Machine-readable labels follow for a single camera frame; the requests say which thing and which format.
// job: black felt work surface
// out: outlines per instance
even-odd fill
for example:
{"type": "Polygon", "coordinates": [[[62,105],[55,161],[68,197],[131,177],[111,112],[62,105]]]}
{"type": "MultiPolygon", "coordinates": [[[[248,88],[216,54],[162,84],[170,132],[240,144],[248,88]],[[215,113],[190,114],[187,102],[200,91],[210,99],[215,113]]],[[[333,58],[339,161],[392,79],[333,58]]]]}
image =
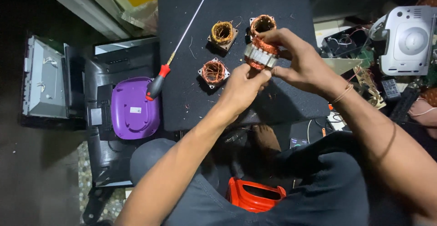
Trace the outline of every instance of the black felt work surface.
{"type": "MultiPolygon", "coordinates": [[[[158,0],[162,64],[175,49],[200,1],[158,0]]],[[[244,57],[249,19],[261,14],[273,16],[279,28],[289,28],[316,46],[309,0],[205,0],[170,65],[171,72],[163,85],[164,128],[167,131],[193,128],[215,104],[223,86],[216,91],[205,90],[205,82],[198,70],[215,57],[230,72],[243,63],[244,60],[241,62],[240,59],[244,57]],[[215,50],[207,46],[211,27],[217,21],[231,20],[234,27],[242,21],[237,27],[239,34],[225,56],[214,54],[215,50]]],[[[280,59],[277,65],[288,67],[290,61],[280,59]]],[[[323,98],[273,78],[237,121],[241,124],[297,122],[327,115],[328,103],[323,98]]]]}

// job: square metal motor frame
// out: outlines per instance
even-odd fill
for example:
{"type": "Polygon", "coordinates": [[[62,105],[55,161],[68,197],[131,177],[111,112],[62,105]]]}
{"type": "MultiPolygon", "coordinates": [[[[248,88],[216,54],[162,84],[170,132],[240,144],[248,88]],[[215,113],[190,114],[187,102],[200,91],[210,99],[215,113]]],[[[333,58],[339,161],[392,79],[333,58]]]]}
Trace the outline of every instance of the square metal motor frame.
{"type": "Polygon", "coordinates": [[[250,27],[252,26],[252,22],[254,21],[254,19],[256,18],[250,18],[249,19],[249,34],[250,34],[250,40],[252,40],[254,37],[252,36],[252,33],[250,31],[250,27]]]}
{"type": "Polygon", "coordinates": [[[238,30],[236,28],[232,28],[232,33],[234,34],[232,40],[224,45],[219,45],[215,43],[215,41],[211,39],[211,35],[208,36],[208,41],[216,48],[220,50],[228,51],[231,48],[232,44],[234,43],[235,38],[237,37],[238,30]]]}
{"type": "MultiPolygon", "coordinates": [[[[199,72],[199,75],[202,76],[202,68],[201,68],[200,70],[198,70],[198,72],[199,72]]],[[[223,78],[223,81],[219,82],[218,85],[221,84],[221,83],[223,83],[223,82],[226,80],[226,78],[228,78],[230,75],[231,75],[231,74],[228,72],[228,70],[226,69],[226,66],[225,66],[225,78],[223,78]]],[[[209,84],[209,83],[207,83],[206,81],[205,81],[205,83],[208,84],[208,86],[209,86],[210,89],[213,89],[213,88],[216,87],[216,85],[214,85],[214,84],[209,84]]]]}

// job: electronic scrap pile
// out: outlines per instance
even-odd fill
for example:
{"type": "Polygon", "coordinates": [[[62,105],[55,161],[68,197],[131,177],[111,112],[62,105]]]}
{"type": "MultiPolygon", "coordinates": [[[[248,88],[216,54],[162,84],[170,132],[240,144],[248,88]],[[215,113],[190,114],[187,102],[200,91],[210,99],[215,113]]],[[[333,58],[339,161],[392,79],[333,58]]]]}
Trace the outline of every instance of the electronic scrap pile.
{"type": "Polygon", "coordinates": [[[325,37],[320,55],[375,108],[393,106],[392,120],[433,126],[427,119],[437,117],[436,17],[429,6],[397,7],[374,24],[325,37]]]}

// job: copper coil winding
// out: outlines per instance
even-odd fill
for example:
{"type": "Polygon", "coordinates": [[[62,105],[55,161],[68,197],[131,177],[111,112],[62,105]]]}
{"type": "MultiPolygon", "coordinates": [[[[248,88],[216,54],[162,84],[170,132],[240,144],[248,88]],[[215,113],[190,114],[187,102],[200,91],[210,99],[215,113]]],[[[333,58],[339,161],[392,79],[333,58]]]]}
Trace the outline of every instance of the copper coil winding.
{"type": "Polygon", "coordinates": [[[225,79],[225,65],[221,61],[208,61],[202,67],[202,78],[208,84],[217,84],[225,79]]]}
{"type": "Polygon", "coordinates": [[[257,36],[252,39],[252,44],[257,48],[261,48],[263,51],[266,51],[270,54],[277,55],[279,52],[279,47],[269,45],[263,42],[263,40],[257,36]]]}
{"type": "Polygon", "coordinates": [[[232,24],[230,22],[218,21],[211,28],[211,39],[217,44],[224,45],[232,41],[234,33],[232,32],[232,24]]]}
{"type": "Polygon", "coordinates": [[[250,25],[250,32],[253,36],[257,36],[261,32],[266,32],[272,29],[276,29],[276,22],[269,15],[258,16],[250,25]]]}
{"type": "Polygon", "coordinates": [[[249,59],[248,57],[244,56],[244,61],[246,61],[246,64],[250,65],[250,67],[255,68],[259,71],[262,71],[265,69],[265,65],[263,64],[258,64],[256,61],[254,61],[253,59],[249,59]]]}

